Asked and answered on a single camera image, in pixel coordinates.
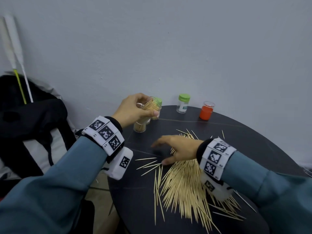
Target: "tiled floor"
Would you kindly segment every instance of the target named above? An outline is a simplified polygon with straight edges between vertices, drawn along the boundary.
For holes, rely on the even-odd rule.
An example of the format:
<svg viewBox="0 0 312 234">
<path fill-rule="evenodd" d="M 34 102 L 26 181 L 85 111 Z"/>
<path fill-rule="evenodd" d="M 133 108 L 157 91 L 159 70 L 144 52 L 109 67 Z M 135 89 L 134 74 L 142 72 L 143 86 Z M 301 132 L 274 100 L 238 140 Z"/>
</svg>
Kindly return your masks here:
<svg viewBox="0 0 312 234">
<path fill-rule="evenodd" d="M 92 183 L 85 199 L 92 201 L 95 207 L 93 226 L 93 233 L 95 233 L 103 223 L 103 220 L 115 209 L 110 196 L 106 174 L 103 172 L 99 173 L 96 180 Z"/>
</svg>

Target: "green cap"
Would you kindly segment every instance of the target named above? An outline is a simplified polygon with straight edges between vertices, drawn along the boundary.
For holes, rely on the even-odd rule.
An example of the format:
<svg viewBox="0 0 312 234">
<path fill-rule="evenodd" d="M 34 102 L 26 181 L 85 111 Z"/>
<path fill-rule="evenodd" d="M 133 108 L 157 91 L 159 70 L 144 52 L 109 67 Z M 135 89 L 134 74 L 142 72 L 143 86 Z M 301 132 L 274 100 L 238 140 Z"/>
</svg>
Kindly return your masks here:
<svg viewBox="0 0 312 234">
<path fill-rule="evenodd" d="M 188 103 L 191 96 L 189 94 L 179 94 L 179 101 Z"/>
<path fill-rule="evenodd" d="M 161 100 L 161 98 L 157 98 L 157 97 L 155 97 L 155 99 L 157 100 L 157 102 L 159 103 L 159 105 L 161 106 L 162 105 L 162 100 Z"/>
</svg>

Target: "finger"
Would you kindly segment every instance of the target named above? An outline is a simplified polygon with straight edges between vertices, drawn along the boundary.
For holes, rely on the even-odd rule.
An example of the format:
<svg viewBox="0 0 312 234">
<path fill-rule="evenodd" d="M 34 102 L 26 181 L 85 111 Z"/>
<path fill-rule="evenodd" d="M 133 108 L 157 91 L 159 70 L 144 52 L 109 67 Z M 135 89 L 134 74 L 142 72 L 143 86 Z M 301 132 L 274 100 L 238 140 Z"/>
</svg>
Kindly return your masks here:
<svg viewBox="0 0 312 234">
<path fill-rule="evenodd" d="M 162 137 L 160 137 L 158 140 L 156 140 L 151 147 L 156 147 L 162 144 L 167 144 L 167 145 L 171 145 L 171 138 L 172 135 L 163 135 Z"/>
<path fill-rule="evenodd" d="M 158 114 L 159 114 L 159 112 L 156 110 L 143 110 L 143 109 L 141 109 L 141 111 L 140 111 L 141 117 L 155 117 Z"/>
<path fill-rule="evenodd" d="M 135 100 L 137 103 L 145 103 L 149 99 L 149 96 L 143 93 L 137 93 L 137 94 L 134 94 L 134 96 L 135 96 Z"/>
<path fill-rule="evenodd" d="M 161 164 L 162 164 L 162 165 L 170 165 L 170 164 L 175 163 L 176 161 L 177 161 L 176 158 L 175 158 L 174 156 L 171 156 L 171 157 L 165 158 L 165 159 L 161 162 Z"/>
</svg>

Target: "black round table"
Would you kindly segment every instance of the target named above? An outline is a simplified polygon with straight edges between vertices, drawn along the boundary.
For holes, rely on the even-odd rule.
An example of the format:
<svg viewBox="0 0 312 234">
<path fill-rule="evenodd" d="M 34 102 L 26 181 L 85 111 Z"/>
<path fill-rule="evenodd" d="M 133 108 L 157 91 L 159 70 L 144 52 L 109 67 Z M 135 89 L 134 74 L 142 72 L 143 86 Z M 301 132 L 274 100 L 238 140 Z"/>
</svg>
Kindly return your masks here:
<svg viewBox="0 0 312 234">
<path fill-rule="evenodd" d="M 176 106 L 163 106 L 159 119 L 151 120 L 145 132 L 137 133 L 133 127 L 124 129 L 125 146 L 133 151 L 133 158 L 123 178 L 119 181 L 108 178 L 108 183 L 116 210 L 131 234 L 207 233 L 201 223 L 196 223 L 194 218 L 193 224 L 190 219 L 181 218 L 178 210 L 176 213 L 171 213 L 171 209 L 164 211 L 164 222 L 159 205 L 155 226 L 153 189 L 155 172 L 152 170 L 141 176 L 148 169 L 137 170 L 138 167 L 149 163 L 149 160 L 135 161 L 136 159 L 157 157 L 161 162 L 163 158 L 170 156 L 169 146 L 165 145 L 157 149 L 152 149 L 150 146 L 162 135 L 179 134 L 176 129 L 185 132 L 186 129 L 193 130 L 201 140 L 211 136 L 223 138 L 221 131 L 223 130 L 226 142 L 265 168 L 274 172 L 305 176 L 305 173 L 286 153 L 248 126 L 215 112 L 212 113 L 209 121 L 204 121 L 199 118 L 200 111 L 200 108 L 188 107 L 185 114 L 180 114 L 176 112 Z M 170 166 L 163 168 L 163 175 L 169 168 Z M 213 222 L 220 232 L 222 234 L 269 233 L 267 223 L 259 212 L 255 213 L 236 194 L 233 196 L 242 207 L 238 214 L 247 219 L 238 221 L 212 213 Z M 257 210 L 248 198 L 241 196 Z M 210 210 L 217 212 L 213 207 L 210 207 Z M 218 231 L 213 228 L 210 233 L 218 233 Z"/>
</svg>

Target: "right hand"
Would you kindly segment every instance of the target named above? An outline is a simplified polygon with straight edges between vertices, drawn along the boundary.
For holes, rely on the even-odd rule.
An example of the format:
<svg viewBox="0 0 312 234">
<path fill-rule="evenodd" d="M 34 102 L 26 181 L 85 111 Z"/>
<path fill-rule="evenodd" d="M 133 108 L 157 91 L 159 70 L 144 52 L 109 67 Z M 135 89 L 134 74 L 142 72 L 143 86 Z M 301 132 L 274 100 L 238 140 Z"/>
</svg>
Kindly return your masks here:
<svg viewBox="0 0 312 234">
<path fill-rule="evenodd" d="M 176 161 L 195 159 L 197 149 L 202 142 L 202 140 L 189 139 L 179 135 L 163 135 L 152 144 L 152 147 L 167 144 L 175 149 L 176 152 L 173 156 L 165 158 L 161 162 L 162 165 L 169 165 Z"/>
</svg>

